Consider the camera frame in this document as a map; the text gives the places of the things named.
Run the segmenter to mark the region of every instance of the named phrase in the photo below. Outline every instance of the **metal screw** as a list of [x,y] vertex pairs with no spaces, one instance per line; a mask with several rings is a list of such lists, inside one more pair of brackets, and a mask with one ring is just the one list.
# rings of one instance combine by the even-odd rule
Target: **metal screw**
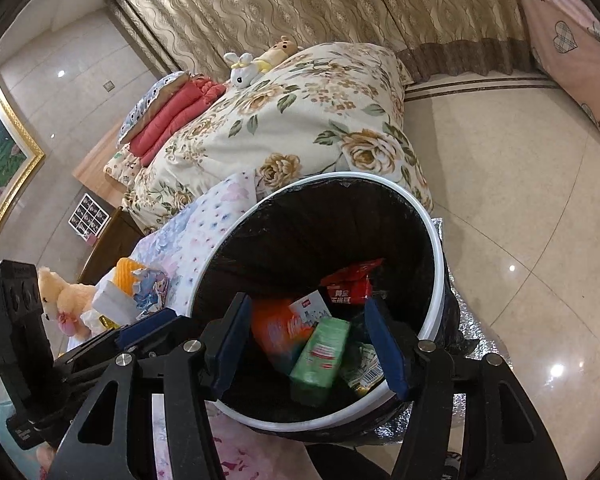
[[436,349],[436,344],[428,339],[423,339],[422,341],[418,341],[418,348],[423,352],[433,352]]
[[498,354],[487,354],[487,362],[491,366],[500,366],[502,364],[502,357],[500,357]]
[[127,366],[134,359],[131,357],[131,354],[120,354],[116,357],[116,364],[118,366]]
[[190,339],[185,341],[184,345],[182,345],[185,352],[197,352],[202,348],[202,343],[197,339]]

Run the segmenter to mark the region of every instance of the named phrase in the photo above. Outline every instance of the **wavy pattern curtain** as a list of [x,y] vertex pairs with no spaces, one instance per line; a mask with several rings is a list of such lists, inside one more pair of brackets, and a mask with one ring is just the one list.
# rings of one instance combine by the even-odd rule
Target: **wavy pattern curtain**
[[363,41],[398,53],[416,81],[434,73],[531,67],[516,0],[108,0],[161,73],[228,76],[225,52],[262,53],[282,34],[303,46]]

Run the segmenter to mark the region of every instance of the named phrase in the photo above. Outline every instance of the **blue gripper pad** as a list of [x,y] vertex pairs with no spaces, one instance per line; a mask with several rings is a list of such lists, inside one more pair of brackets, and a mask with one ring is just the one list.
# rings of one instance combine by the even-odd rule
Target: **blue gripper pad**
[[218,397],[231,386],[251,329],[251,298],[239,292],[221,320],[210,322],[200,339],[206,345],[206,366]]
[[158,312],[145,317],[144,319],[133,323],[120,330],[120,335],[116,338],[116,345],[121,350],[128,348],[132,343],[136,343],[147,334],[158,330],[161,326],[167,324],[176,317],[175,310],[164,308]]
[[[386,311],[386,316],[390,316],[385,306],[382,309]],[[407,373],[411,365],[395,341],[374,298],[365,301],[365,324],[389,389],[400,400],[406,400],[409,393]]]

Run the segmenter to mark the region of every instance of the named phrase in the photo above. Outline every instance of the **white rim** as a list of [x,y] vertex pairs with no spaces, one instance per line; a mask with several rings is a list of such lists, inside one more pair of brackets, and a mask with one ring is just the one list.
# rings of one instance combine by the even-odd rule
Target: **white rim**
[[[336,171],[334,173],[327,173],[321,175],[314,175],[307,177],[305,179],[294,182],[293,184],[289,184],[289,186],[283,187],[283,189],[279,189],[276,192],[267,196],[261,202],[258,202],[256,205],[251,207],[246,213],[244,213],[238,221],[224,234],[222,239],[216,245],[216,249],[206,260],[205,265],[200,273],[200,276],[204,276],[206,272],[206,268],[208,267],[211,260],[216,255],[216,251],[220,249],[224,241],[227,237],[229,237],[234,230],[242,224],[242,222],[247,219],[251,214],[253,214],[256,209],[262,206],[268,200],[272,200],[278,193],[286,192],[292,187],[304,186],[306,184],[310,184],[312,182],[316,182],[319,180],[331,180],[333,178],[360,178],[362,180],[371,180],[373,182],[378,182],[393,189],[395,192],[399,193],[403,197],[405,197],[408,202],[413,206],[413,208],[418,212],[422,221],[427,229],[427,233],[429,234],[429,240],[431,241],[431,245],[433,247],[433,262],[434,262],[434,282],[433,282],[433,293],[431,295],[431,301],[429,303],[429,310],[427,311],[427,315],[425,317],[422,328],[418,332],[419,339],[435,339],[438,334],[438,329],[440,327],[440,320],[442,319],[442,298],[444,294],[444,269],[443,269],[443,253],[442,253],[442,244],[440,243],[440,238],[438,237],[438,232],[436,231],[433,222],[427,213],[427,210],[424,209],[422,204],[414,197],[411,193],[409,193],[404,188],[398,186],[395,182],[391,182],[381,176],[372,175],[368,173],[359,173],[357,171]],[[192,302],[189,305],[189,312],[187,315],[190,317],[193,309],[193,299],[196,297],[198,293],[198,287],[202,279],[198,280],[198,284],[196,285],[195,290],[192,294]],[[350,404],[346,408],[339,410],[335,413],[331,413],[330,415],[322,416],[320,418],[314,418],[312,420],[306,420],[303,422],[267,422],[266,420],[258,420],[257,418],[251,418],[249,416],[245,416],[235,410],[229,408],[226,404],[221,402],[220,400],[216,401],[216,406],[218,409],[223,412],[225,415],[230,416],[232,419],[241,422],[242,424],[249,426],[251,428],[256,428],[258,430],[264,431],[273,431],[277,433],[296,433],[299,431],[313,431],[313,430],[326,430],[327,428],[334,428],[336,426],[341,426],[360,418],[363,415],[366,415],[369,412],[372,412],[374,409],[382,406],[388,400],[390,400],[395,394],[389,389],[389,386],[386,384],[386,381],[382,381],[382,383],[369,392],[365,397],[360,400],[357,400],[353,404]]]

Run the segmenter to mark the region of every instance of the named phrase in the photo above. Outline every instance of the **silver foil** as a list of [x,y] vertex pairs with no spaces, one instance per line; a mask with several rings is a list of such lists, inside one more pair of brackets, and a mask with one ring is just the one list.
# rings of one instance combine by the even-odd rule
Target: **silver foil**
[[[442,232],[442,218],[434,218],[433,223],[438,230],[440,240],[443,240]],[[480,321],[480,319],[474,314],[474,312],[466,304],[466,301],[462,298],[458,290],[456,289],[456,280],[454,279],[451,270],[449,270],[449,279],[451,281],[451,291],[453,292],[458,305],[460,306],[460,330],[464,337],[467,339],[477,339],[478,346],[473,352],[467,357],[470,359],[481,359],[485,354],[494,352],[503,357],[507,364],[513,368],[511,364],[511,358],[507,347],[504,346],[502,340],[493,331],[493,329]],[[451,420],[451,426],[456,428],[464,424],[464,394],[454,395],[454,407],[453,417]],[[375,438],[372,442],[367,444],[398,444],[402,442],[404,432],[407,430],[409,418],[411,416],[411,407],[413,403],[405,404],[403,408],[386,423],[378,426],[375,430]]]

